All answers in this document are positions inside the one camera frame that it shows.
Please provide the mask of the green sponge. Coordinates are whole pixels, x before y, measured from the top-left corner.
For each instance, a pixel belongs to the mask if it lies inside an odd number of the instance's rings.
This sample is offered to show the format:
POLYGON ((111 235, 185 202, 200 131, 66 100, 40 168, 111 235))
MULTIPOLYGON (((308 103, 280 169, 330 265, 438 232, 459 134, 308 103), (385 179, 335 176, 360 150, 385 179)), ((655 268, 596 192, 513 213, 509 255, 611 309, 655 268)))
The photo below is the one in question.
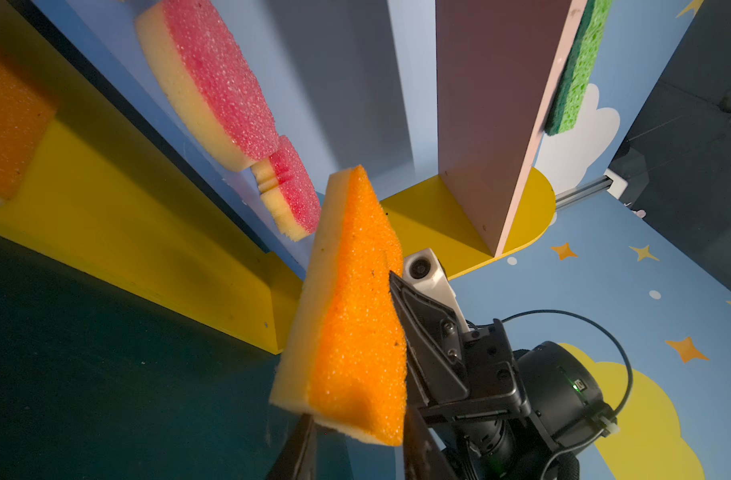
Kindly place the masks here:
POLYGON ((577 124, 611 6, 613 0, 589 0, 585 6, 545 123, 545 134, 549 136, 565 133, 577 124))

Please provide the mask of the pink smiley sponge front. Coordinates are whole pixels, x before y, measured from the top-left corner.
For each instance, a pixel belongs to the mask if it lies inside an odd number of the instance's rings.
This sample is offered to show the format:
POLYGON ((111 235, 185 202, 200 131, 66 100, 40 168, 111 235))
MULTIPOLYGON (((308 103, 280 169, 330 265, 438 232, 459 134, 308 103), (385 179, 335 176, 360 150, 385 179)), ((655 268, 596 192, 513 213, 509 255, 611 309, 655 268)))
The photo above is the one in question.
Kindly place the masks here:
POLYGON ((258 80, 212 2, 159 1, 134 26, 174 112, 219 165, 241 172, 277 150, 258 80))

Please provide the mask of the pink smiley sponge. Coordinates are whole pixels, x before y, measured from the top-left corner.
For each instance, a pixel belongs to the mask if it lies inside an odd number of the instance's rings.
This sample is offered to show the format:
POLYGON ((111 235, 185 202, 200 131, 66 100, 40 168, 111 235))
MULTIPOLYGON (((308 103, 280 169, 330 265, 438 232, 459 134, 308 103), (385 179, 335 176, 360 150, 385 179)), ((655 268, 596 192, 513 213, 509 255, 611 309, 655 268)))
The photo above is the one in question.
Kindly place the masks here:
POLYGON ((291 141, 251 166, 259 197, 278 231, 297 242, 317 230, 321 207, 314 186, 291 141))
POLYGON ((258 80, 212 2, 159 1, 134 26, 174 112, 219 165, 241 172, 277 150, 258 80))

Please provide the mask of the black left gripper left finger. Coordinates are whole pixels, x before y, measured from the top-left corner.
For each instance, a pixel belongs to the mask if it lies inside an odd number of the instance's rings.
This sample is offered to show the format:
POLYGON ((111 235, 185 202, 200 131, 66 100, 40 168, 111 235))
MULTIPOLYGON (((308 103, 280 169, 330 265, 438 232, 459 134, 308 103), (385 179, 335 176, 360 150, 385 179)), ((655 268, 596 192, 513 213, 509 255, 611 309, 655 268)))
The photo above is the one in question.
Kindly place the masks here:
POLYGON ((315 480, 316 460, 317 425, 310 414, 303 414, 265 479, 315 480))

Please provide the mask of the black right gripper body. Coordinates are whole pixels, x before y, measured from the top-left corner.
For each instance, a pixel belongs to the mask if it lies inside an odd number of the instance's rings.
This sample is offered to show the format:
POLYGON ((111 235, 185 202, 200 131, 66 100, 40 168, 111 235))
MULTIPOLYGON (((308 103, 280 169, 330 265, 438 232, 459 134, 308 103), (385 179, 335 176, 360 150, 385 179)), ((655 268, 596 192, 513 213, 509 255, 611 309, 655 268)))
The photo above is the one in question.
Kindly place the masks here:
POLYGON ((513 350, 503 322, 461 332, 465 400, 417 407, 457 479, 577 479, 577 454, 617 433, 581 362, 555 342, 513 350))

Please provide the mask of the orange sponge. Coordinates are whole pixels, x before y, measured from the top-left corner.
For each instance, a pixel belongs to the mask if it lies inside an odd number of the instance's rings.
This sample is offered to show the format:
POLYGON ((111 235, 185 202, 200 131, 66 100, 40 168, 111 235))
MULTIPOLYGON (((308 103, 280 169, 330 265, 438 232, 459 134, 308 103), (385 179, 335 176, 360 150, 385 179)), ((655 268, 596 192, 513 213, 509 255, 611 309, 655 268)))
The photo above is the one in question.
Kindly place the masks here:
POLYGON ((331 175, 270 404, 363 443, 403 444, 407 342, 389 286, 401 273, 365 169, 331 175))
POLYGON ((55 96, 0 53, 0 206, 17 196, 57 105, 55 96))

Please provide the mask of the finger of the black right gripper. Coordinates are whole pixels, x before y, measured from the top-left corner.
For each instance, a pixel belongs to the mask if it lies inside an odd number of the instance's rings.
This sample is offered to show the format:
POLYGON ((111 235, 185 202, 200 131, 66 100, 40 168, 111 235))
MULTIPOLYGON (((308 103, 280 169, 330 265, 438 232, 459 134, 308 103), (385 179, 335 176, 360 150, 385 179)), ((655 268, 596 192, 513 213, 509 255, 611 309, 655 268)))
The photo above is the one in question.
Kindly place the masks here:
POLYGON ((389 289, 407 340, 409 404, 427 407, 467 399, 471 390, 455 312, 395 272, 389 274, 389 289))

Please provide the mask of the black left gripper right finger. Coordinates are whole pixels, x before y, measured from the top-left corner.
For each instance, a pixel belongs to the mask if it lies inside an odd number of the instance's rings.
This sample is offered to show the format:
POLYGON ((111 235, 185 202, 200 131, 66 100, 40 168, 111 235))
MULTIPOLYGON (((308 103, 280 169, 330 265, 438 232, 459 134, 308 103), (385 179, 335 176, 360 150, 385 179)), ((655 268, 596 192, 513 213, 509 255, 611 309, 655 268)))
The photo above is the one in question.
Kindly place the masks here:
POLYGON ((455 480, 445 454, 439 450, 423 416, 407 407, 403 427, 403 464, 406 480, 455 480))

